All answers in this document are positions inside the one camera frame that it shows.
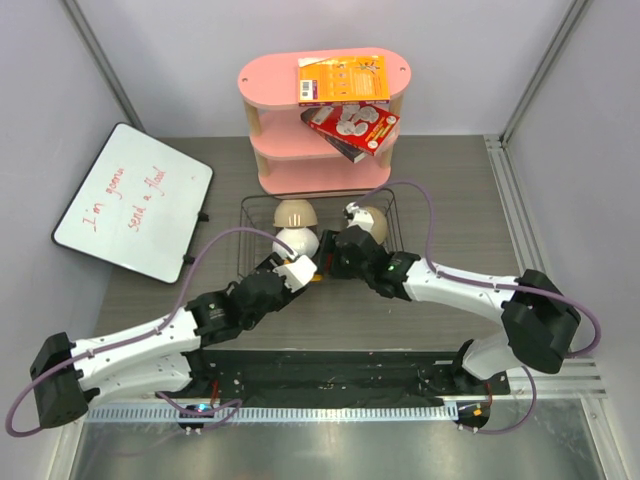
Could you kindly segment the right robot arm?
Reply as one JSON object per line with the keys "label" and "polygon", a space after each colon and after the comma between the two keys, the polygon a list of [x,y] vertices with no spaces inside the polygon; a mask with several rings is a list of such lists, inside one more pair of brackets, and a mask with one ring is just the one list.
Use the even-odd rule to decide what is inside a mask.
{"label": "right robot arm", "polygon": [[387,251],[358,226],[324,231],[319,264],[322,273],[362,280],[384,298],[443,304],[498,324],[498,333],[466,341],[456,355],[451,380],[465,395],[477,393],[490,377],[511,368],[558,373],[581,321],[539,271],[528,269],[496,282],[472,272],[446,272],[417,254]]}

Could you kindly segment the beige speckled bowl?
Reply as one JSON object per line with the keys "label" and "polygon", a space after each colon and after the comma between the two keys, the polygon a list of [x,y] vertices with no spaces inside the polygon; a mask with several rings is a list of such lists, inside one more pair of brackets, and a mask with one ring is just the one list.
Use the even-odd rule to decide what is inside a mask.
{"label": "beige speckled bowl", "polygon": [[282,200],[274,211],[273,225],[277,228],[309,228],[317,224],[316,211],[305,199]]}

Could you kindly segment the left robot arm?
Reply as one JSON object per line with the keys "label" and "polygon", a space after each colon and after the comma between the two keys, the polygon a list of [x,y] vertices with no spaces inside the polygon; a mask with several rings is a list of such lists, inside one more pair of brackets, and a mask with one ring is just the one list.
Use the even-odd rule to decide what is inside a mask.
{"label": "left robot arm", "polygon": [[205,397],[213,375],[199,365],[199,351],[254,329],[300,296],[315,272],[306,255],[271,254],[241,281],[201,294],[165,318],[85,340],[49,336],[29,370],[40,428],[66,425],[127,394]]}

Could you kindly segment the black wire dish rack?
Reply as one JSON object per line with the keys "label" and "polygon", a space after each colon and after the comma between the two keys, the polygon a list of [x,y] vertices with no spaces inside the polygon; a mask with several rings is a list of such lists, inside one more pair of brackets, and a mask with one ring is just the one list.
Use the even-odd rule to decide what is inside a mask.
{"label": "black wire dish rack", "polygon": [[[317,225],[311,227],[318,237],[325,229],[340,230],[347,225],[342,213],[344,207],[359,197],[365,190],[334,190],[327,192],[293,193],[287,195],[254,195],[245,197],[240,204],[240,226],[250,227],[276,234],[279,227],[274,225],[274,214],[282,200],[307,200],[316,212]],[[404,250],[399,213],[395,193],[385,188],[369,197],[363,206],[371,206],[380,210],[388,222],[388,236],[384,242],[387,250]],[[271,253],[271,242],[264,237],[241,233],[238,240],[237,274],[240,278]]]}

